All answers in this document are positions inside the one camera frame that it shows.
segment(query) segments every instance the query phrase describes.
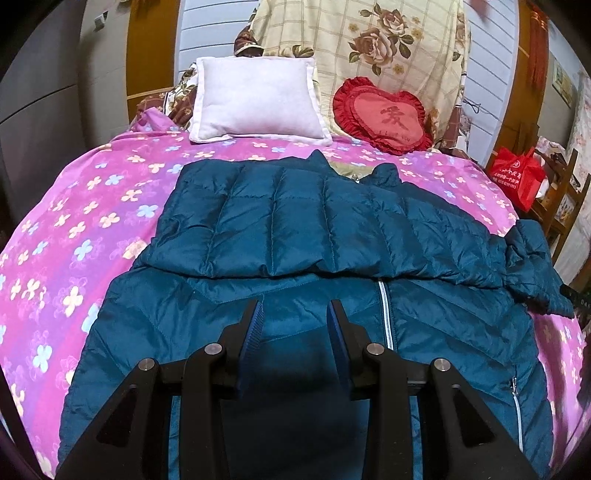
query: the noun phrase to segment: red heart-shaped pillow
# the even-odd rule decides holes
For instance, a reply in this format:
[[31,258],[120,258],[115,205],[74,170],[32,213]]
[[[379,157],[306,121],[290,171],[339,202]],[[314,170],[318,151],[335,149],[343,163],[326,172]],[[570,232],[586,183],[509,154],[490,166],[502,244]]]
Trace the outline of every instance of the red heart-shaped pillow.
[[349,135],[394,155],[426,150],[425,109],[412,93],[388,93],[366,77],[345,80],[333,99],[335,121]]

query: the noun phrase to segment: bed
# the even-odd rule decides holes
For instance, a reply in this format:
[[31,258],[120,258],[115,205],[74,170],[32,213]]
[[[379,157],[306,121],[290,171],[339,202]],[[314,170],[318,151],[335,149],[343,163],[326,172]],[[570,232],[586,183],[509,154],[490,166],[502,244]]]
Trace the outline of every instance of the bed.
[[[66,167],[0,254],[2,370],[47,474],[57,466],[64,397],[106,289],[149,243],[183,166],[205,158],[307,158],[316,149],[249,138],[194,145],[155,108],[134,125]],[[404,181],[460,207],[491,233],[504,235],[517,219],[502,192],[469,160],[430,152],[395,157],[350,137],[334,137],[320,151],[336,171],[354,179],[394,163]],[[533,318],[557,468],[591,421],[577,400],[584,337],[575,319]]]

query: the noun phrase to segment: metal screw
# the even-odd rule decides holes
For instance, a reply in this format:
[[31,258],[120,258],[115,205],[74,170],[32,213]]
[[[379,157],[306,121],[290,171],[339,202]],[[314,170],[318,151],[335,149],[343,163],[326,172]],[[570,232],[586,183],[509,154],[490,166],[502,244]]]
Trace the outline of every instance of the metal screw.
[[153,358],[144,358],[140,360],[138,363],[139,369],[143,370],[144,372],[152,370],[154,368],[154,365],[156,365],[156,362],[154,362]]
[[210,343],[205,347],[205,353],[208,355],[217,355],[222,351],[222,346],[219,343]]
[[380,343],[370,343],[367,347],[368,353],[372,355],[382,355],[384,353],[384,346]]
[[435,368],[437,368],[440,372],[447,372],[452,367],[449,360],[445,358],[438,358],[433,362],[433,365],[435,365]]

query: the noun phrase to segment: pink cloth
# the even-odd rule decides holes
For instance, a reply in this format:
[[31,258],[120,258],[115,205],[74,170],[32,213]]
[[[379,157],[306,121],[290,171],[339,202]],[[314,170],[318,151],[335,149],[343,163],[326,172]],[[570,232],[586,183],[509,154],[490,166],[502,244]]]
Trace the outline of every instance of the pink cloth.
[[[307,158],[315,150],[247,138],[191,145],[189,135],[155,109],[144,112],[132,129],[138,131],[68,165],[0,254],[2,370],[47,475],[57,465],[64,396],[107,287],[154,235],[183,165],[204,158]],[[345,137],[320,150],[329,160],[354,166],[394,163],[403,181],[457,205],[492,233],[504,235],[517,218],[502,192],[469,160],[427,152],[394,157]],[[561,462],[589,419],[576,400],[583,340],[569,319],[547,316],[536,322],[554,402],[554,460]]]

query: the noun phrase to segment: white zipper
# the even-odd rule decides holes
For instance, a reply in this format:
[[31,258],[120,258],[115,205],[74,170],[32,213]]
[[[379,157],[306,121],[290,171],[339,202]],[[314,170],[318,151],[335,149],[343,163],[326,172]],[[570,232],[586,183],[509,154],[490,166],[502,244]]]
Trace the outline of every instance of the white zipper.
[[513,401],[515,402],[515,411],[517,412],[517,430],[519,434],[519,450],[523,452],[523,427],[521,425],[521,407],[519,406],[519,399],[517,398],[517,377],[511,378],[511,393],[513,394]]
[[386,285],[382,280],[378,280],[379,296],[382,299],[382,317],[384,318],[384,333],[386,337],[386,346],[394,350],[394,340],[392,339],[392,326],[390,325],[390,306],[388,304],[388,295]]

